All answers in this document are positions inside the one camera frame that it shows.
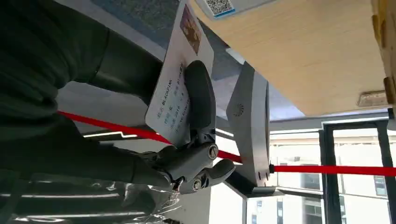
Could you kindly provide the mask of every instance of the red rope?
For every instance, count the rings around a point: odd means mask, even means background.
[[[101,120],[96,120],[96,119],[92,119],[92,118],[88,118],[88,117],[84,117],[84,116],[80,116],[80,115],[76,115],[76,114],[72,114],[72,113],[66,113],[66,112],[62,112],[62,111],[58,111],[58,113],[74,120],[74,121],[78,121],[78,122],[82,122],[82,123],[86,123],[89,125],[94,125],[97,127],[102,127],[102,128],[106,128],[115,132],[123,132],[125,134],[135,134],[141,138],[144,139],[152,139],[152,140],[156,140],[156,141],[160,141],[160,142],[164,142],[167,144],[170,144],[170,142],[168,140],[166,140],[164,137],[158,135],[155,132],[152,131],[147,131],[147,130],[142,130],[139,128],[133,128],[133,127],[127,127],[127,126],[122,126],[122,125],[117,125],[117,124],[113,124],[113,123],[109,123],[109,122],[105,122],[105,121],[101,121]],[[230,159],[234,162],[239,162],[242,163],[242,160],[240,159],[239,156],[228,153],[228,152],[224,152],[219,150],[219,158],[222,159]]]
[[[322,174],[363,174],[396,176],[394,167],[350,167],[350,166],[274,166],[275,172],[322,173]]]
[[[164,137],[155,132],[142,130],[139,128],[117,125],[101,120],[87,118],[84,116],[59,111],[60,114],[82,123],[106,128],[112,131],[135,134],[141,138],[152,139],[170,144]],[[240,156],[219,150],[219,158],[230,159],[234,162],[242,163]],[[393,167],[349,167],[349,166],[274,166],[275,172],[296,172],[296,173],[323,173],[323,174],[363,174],[396,176],[396,168]]]

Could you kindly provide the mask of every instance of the glass door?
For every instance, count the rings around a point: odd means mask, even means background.
[[[274,165],[320,165],[318,132],[270,135],[270,160]],[[275,173],[269,183],[285,195],[249,198],[247,224],[324,224],[322,175]]]
[[[384,142],[379,142],[379,127],[384,121],[325,125],[325,141],[333,140],[333,149],[327,150],[327,164],[338,166],[382,167]],[[337,194],[329,186],[337,183]],[[335,182],[328,181],[328,200],[339,197],[342,224],[391,224],[388,191],[385,177],[381,175],[337,175]]]

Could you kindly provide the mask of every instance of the card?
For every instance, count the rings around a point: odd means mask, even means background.
[[[174,146],[190,142],[190,99],[184,69],[202,61],[212,74],[214,53],[188,1],[177,9],[168,50],[156,89],[146,112],[146,124]]]

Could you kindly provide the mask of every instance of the bolt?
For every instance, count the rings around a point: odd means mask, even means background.
[[[214,160],[217,157],[217,151],[218,151],[218,149],[217,149],[216,145],[209,147],[208,155],[211,160]]]
[[[192,184],[192,190],[193,191],[198,191],[199,189],[201,189],[202,183],[200,179],[196,179],[194,180],[194,183]]]

